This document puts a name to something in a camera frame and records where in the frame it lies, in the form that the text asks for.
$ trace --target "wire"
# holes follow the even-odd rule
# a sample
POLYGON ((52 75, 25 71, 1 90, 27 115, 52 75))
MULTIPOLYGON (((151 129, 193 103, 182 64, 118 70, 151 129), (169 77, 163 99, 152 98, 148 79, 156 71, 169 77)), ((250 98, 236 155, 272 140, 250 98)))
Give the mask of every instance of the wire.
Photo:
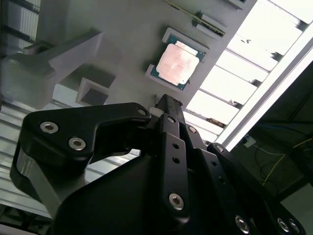
POLYGON ((308 140, 303 141, 303 142, 301 142, 301 143, 295 145, 293 148, 299 147, 300 145, 302 145, 302 144, 304 144, 304 143, 306 143, 306 142, 309 142, 309 141, 311 141, 311 140, 312 140, 312 138, 309 138, 308 140))
POLYGON ((275 165, 272 167, 272 169, 270 170, 269 174, 267 175, 267 177, 265 178, 264 182, 263 182, 263 186, 266 183, 266 181, 268 180, 268 178, 270 177, 270 175, 272 174, 272 172, 275 170, 275 168, 277 167, 277 165, 284 159, 286 155, 284 154, 276 163, 275 165))
MULTIPOLYGON (((312 140, 312 138, 307 139, 307 140, 305 140, 305 141, 302 141, 301 143, 295 145, 293 148, 299 147, 300 145, 302 145, 302 144, 304 144, 304 143, 306 143, 306 142, 309 142, 309 141, 311 141, 311 140, 312 140)), ((270 177, 270 175, 272 174, 272 172, 275 170, 275 168, 277 167, 277 165, 284 159, 285 156, 286 156, 286 155, 284 154, 284 155, 275 163, 275 165, 272 167, 272 169, 270 170, 269 174, 267 175, 266 179, 264 180, 264 182, 263 182, 263 184, 262 184, 263 186, 264 186, 264 184, 266 183, 266 181, 268 180, 268 178, 270 177)))
POLYGON ((268 126, 268 125, 264 125, 264 124, 257 124, 258 126, 262 126, 265 128, 269 128, 269 129, 286 129, 286 130, 290 130, 290 131, 294 131, 297 132, 301 135, 307 136, 307 134, 305 134, 304 132, 298 131, 296 129, 290 128, 290 127, 286 127, 286 126, 268 126))
POLYGON ((259 147, 259 146, 257 146, 257 145, 252 145, 253 147, 256 147, 256 148, 259 148, 260 150, 262 150, 263 152, 265 152, 265 153, 267 153, 267 154, 270 154, 270 155, 279 155, 279 156, 282 156, 282 155, 284 155, 283 153, 271 153, 271 152, 268 152, 268 151, 266 151, 265 149, 263 149, 263 148, 261 148, 261 147, 259 147))

